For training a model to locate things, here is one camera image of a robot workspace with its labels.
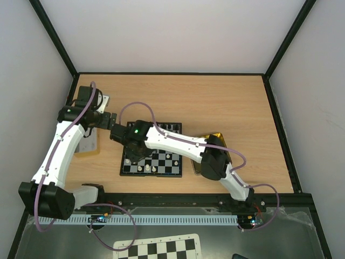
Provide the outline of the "silver gold tin lid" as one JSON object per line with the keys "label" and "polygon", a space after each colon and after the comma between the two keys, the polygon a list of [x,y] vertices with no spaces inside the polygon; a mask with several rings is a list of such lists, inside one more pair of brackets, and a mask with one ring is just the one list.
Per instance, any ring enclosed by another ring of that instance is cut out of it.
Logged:
{"label": "silver gold tin lid", "polygon": [[97,155],[100,153],[99,131],[92,129],[91,135],[88,138],[82,138],[77,145],[74,155],[76,157],[85,157],[90,155]]}

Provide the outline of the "gold tin with pieces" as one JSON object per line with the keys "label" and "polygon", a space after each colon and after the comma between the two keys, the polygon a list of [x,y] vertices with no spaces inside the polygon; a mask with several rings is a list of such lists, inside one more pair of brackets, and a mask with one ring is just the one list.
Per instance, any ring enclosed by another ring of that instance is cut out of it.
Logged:
{"label": "gold tin with pieces", "polygon": [[[209,145],[226,147],[221,133],[210,133],[203,135],[202,138],[206,138],[206,143]],[[214,147],[206,147],[205,154],[206,157],[202,158],[201,163],[191,161],[194,173],[213,181],[225,178],[226,168],[228,164],[232,163],[229,152]]]}

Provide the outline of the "black silver chess board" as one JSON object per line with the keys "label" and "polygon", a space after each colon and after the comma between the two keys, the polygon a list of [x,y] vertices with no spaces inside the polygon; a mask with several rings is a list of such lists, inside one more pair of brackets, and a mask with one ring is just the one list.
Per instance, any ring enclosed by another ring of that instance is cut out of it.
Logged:
{"label": "black silver chess board", "polygon": [[[166,178],[181,178],[182,177],[182,156],[169,151],[160,149],[153,150],[149,157],[146,157],[138,163],[126,163],[125,148],[122,152],[122,161],[120,166],[120,176],[155,176]],[[146,171],[145,166],[150,166],[150,171]],[[141,166],[142,171],[139,172],[137,167]],[[152,166],[156,167],[156,172],[152,172]]]}

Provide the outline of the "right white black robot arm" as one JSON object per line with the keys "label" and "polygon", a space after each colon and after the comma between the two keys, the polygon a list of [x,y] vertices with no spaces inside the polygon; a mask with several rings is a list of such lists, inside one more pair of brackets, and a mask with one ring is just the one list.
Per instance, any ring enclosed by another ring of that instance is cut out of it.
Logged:
{"label": "right white black robot arm", "polygon": [[110,139],[125,148],[132,162],[148,157],[155,149],[185,156],[200,164],[201,176],[219,181],[239,210],[245,212],[254,205],[254,191],[236,173],[229,158],[230,149],[214,135],[190,137],[163,129],[156,122],[137,120],[131,127],[114,124]]}

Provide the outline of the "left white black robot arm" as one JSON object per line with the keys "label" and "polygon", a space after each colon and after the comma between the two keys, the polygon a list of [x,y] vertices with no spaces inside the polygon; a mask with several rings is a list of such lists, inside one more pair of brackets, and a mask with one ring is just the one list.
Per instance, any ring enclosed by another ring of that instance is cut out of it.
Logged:
{"label": "left white black robot arm", "polygon": [[67,220],[75,209],[98,201],[103,187],[83,184],[65,190],[65,181],[74,152],[86,132],[98,128],[110,130],[116,114],[105,111],[109,97],[97,89],[95,82],[79,87],[77,99],[58,113],[58,123],[49,151],[30,182],[19,186],[25,209],[35,217]]}

